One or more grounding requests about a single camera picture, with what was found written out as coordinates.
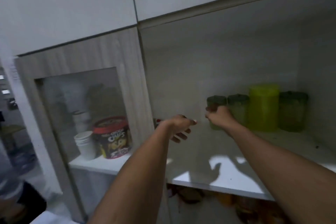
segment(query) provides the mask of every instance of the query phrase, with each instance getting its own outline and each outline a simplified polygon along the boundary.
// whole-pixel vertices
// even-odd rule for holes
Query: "red lid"
[[[125,116],[113,116],[97,121],[93,125],[93,132],[95,134],[112,133],[126,126],[128,122]]]

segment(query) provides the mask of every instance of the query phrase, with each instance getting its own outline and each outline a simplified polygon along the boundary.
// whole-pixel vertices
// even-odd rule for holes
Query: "green lid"
[[[279,85],[277,84],[258,84],[250,87],[250,97],[272,97],[279,95]]]
[[[281,92],[279,95],[280,101],[287,101],[287,100],[298,100],[299,102],[306,103],[309,99],[307,93],[299,92],[299,91],[286,91]]]
[[[226,97],[212,96],[207,98],[207,105],[226,105]]]
[[[229,105],[232,105],[234,103],[241,103],[241,104],[246,104],[250,100],[250,97],[248,95],[243,95],[243,94],[235,94],[235,95],[230,95],[227,97],[227,103]]]

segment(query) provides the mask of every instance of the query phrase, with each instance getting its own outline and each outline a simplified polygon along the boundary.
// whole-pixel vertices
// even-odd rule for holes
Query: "forearm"
[[[272,196],[296,223],[336,223],[336,174],[257,137],[225,128]]]
[[[164,184],[169,125],[162,124],[124,164],[90,224],[155,223]]]

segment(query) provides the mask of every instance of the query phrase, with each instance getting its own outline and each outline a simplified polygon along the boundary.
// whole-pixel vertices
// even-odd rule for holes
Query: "green container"
[[[227,100],[226,100],[226,97],[224,97],[224,96],[212,96],[212,97],[207,98],[207,106],[208,107],[217,108],[221,105],[226,105],[226,103],[227,103]],[[210,127],[213,130],[221,130],[220,127],[212,124],[211,121],[210,121]]]
[[[305,128],[308,95],[287,91],[279,95],[279,128],[289,132],[301,132]]]
[[[279,86],[261,84],[250,87],[248,128],[272,132],[278,128]]]
[[[247,124],[247,108],[250,103],[248,95],[235,94],[227,97],[227,105],[233,117],[241,124]]]

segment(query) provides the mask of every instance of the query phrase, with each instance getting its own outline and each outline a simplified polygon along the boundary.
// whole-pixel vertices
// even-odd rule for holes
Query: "wood grain frame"
[[[83,222],[86,220],[83,206],[57,145],[35,79],[116,67],[133,148],[137,148],[154,131],[137,28],[22,56],[15,64],[50,154],[64,201],[73,219]],[[158,222],[170,223],[165,190],[162,202]]]

